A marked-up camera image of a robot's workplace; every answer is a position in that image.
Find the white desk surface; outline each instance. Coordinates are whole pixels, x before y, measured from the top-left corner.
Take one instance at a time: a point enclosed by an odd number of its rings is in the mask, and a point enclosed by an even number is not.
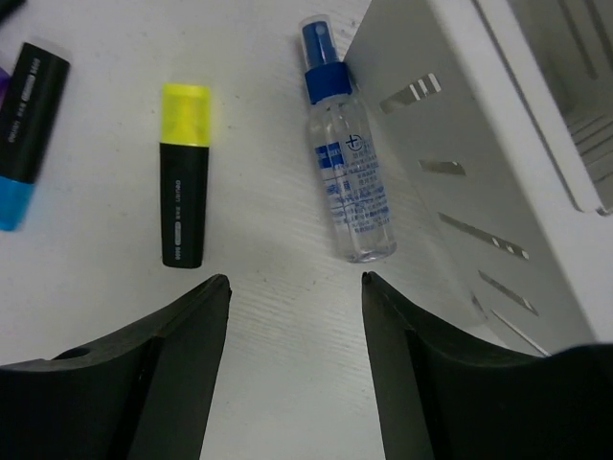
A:
[[[297,25],[330,14],[346,50],[368,3],[30,0],[5,23],[2,67],[44,39],[73,69],[25,225],[0,235],[0,364],[51,358],[224,273],[234,297],[203,458],[382,459],[361,272],[456,324],[476,320],[380,136],[397,254],[333,256]],[[160,257],[159,90],[176,79],[214,87],[206,255],[192,271]]]

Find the blue highlighter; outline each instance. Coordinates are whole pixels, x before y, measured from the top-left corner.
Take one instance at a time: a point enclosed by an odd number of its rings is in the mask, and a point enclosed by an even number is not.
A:
[[[34,191],[70,64],[25,43],[0,108],[0,230],[18,228]]]

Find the highlighter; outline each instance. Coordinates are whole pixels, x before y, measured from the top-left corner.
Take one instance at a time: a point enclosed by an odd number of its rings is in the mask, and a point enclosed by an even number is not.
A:
[[[198,268],[204,252],[209,170],[210,90],[206,86],[162,86],[160,186],[162,262]]]
[[[24,43],[0,108],[0,229],[24,218],[42,167],[70,64]]]

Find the blue spray nozzle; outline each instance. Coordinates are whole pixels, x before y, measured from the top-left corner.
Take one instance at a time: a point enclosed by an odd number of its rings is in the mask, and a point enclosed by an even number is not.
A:
[[[308,70],[338,62],[334,36],[326,15],[312,16],[300,24]]]

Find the highlighter cap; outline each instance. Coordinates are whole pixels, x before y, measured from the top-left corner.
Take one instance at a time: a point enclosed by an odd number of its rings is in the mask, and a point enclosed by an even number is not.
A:
[[[162,144],[209,147],[210,89],[192,84],[162,86]]]
[[[33,184],[24,184],[0,175],[0,230],[12,232],[26,215]]]

